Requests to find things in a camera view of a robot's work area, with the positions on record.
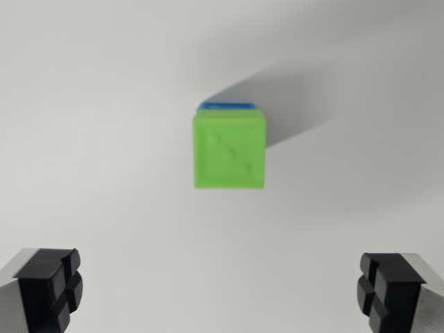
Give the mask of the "gripper left finger with black rubber pad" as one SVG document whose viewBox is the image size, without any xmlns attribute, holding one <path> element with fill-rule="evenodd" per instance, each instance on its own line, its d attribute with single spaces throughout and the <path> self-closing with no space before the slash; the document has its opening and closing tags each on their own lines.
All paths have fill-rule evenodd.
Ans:
<svg viewBox="0 0 444 333">
<path fill-rule="evenodd" d="M 77 249 L 23 248 L 1 268 L 2 332 L 65 332 L 81 302 Z"/>
</svg>

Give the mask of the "gripper right finger with black rubber pad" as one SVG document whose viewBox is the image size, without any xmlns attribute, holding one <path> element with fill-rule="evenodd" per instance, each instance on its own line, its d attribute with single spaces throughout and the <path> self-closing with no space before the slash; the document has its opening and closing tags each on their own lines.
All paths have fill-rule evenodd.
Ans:
<svg viewBox="0 0 444 333">
<path fill-rule="evenodd" d="M 415 253 L 364 253 L 357 302 L 376 333 L 443 333 L 443 278 Z"/>
</svg>

